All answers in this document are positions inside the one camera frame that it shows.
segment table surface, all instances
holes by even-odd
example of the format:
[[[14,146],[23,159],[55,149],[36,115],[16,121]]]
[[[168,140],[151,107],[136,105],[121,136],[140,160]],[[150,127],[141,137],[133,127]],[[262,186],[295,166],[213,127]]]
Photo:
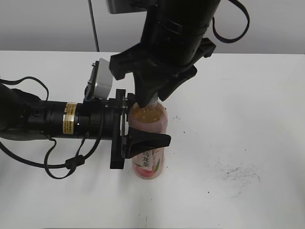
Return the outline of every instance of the table surface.
[[[110,55],[0,52],[0,76],[32,75],[50,100],[82,102],[91,63]],[[110,141],[65,180],[1,153],[0,228],[304,228],[305,56],[214,54],[196,67],[163,103],[172,143],[158,178],[138,178],[130,160],[110,170]],[[45,98],[35,82],[18,88]],[[116,88],[133,92],[132,75],[114,81],[110,97]],[[2,142],[37,162],[52,145]],[[50,163],[72,157],[79,144],[58,140]]]

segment black cylinder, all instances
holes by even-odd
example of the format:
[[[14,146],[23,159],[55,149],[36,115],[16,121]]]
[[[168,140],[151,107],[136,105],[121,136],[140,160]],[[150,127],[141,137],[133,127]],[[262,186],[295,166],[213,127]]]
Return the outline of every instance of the black cylinder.
[[[0,132],[0,137],[16,141],[55,138],[96,139],[102,124],[102,139],[112,139],[114,110],[107,100],[83,104],[47,101],[31,104],[19,124]]]
[[[194,57],[220,0],[159,0],[147,12],[141,43],[174,66]]]
[[[22,118],[23,110],[21,98],[0,83],[0,131],[16,125]]]

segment gray wall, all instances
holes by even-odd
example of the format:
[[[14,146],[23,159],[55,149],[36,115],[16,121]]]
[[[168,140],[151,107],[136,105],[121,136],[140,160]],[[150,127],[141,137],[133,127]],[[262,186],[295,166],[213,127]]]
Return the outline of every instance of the gray wall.
[[[223,53],[305,53],[304,0],[241,0],[251,16],[250,30],[239,42],[223,44],[211,28],[206,36]],[[103,51],[121,52],[136,44],[145,12],[111,15],[105,0],[92,0]],[[228,38],[245,27],[244,15],[222,0],[218,32]],[[94,51],[87,0],[0,0],[0,50]]]

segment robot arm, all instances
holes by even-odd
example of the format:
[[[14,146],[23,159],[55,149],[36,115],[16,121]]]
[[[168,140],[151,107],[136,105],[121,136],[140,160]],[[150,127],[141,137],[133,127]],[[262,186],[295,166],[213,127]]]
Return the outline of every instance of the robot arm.
[[[142,11],[147,17],[139,44],[111,57],[110,63],[100,59],[93,65],[91,78],[85,90],[82,104],[42,101],[35,95],[10,89],[4,84],[16,85],[25,79],[39,82],[49,95],[47,87],[33,77],[11,82],[0,79],[0,137],[16,141],[54,138],[96,139],[92,150],[66,160],[61,165],[48,165],[46,154],[43,164],[25,160],[7,149],[0,142],[0,149],[22,163],[44,168],[52,178],[50,169],[67,168],[71,175],[77,166],[96,150],[101,139],[112,140],[110,168],[122,169],[124,160],[144,151],[166,147],[170,144],[168,135],[153,134],[129,128],[125,134],[125,122],[131,106],[137,102],[144,107],[151,97],[158,93],[161,100],[167,99],[173,91],[188,79],[194,77],[197,69],[194,63],[201,57],[212,55],[215,45],[203,38],[220,0],[108,0],[111,13]],[[249,15],[243,5],[239,8],[246,14],[248,25],[245,32],[236,39],[222,39],[234,42],[243,37],[249,27]],[[135,95],[125,95],[118,89],[116,97],[107,99],[112,78],[123,79],[126,73],[133,73]]]
[[[245,7],[237,0],[229,1],[245,13],[248,24],[241,36],[230,40],[221,37],[213,23],[216,37],[226,43],[241,39],[250,22]],[[133,73],[135,99],[140,107],[146,106],[155,93],[162,101],[166,100],[181,84],[196,75],[194,63],[201,57],[210,57],[216,48],[203,36],[220,0],[107,2],[112,13],[139,11],[141,8],[136,6],[147,8],[140,43],[112,56],[110,61],[110,70],[116,80],[123,79],[126,73]]]

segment plastic bottle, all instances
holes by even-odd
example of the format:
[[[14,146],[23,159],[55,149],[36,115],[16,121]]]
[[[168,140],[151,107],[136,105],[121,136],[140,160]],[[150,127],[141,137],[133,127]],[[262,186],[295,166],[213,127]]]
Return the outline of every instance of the plastic bottle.
[[[145,108],[133,105],[129,113],[129,126],[145,132],[165,134],[167,128],[167,112],[158,102],[155,94]],[[132,158],[135,173],[143,179],[154,179],[164,167],[164,148],[141,153]]]

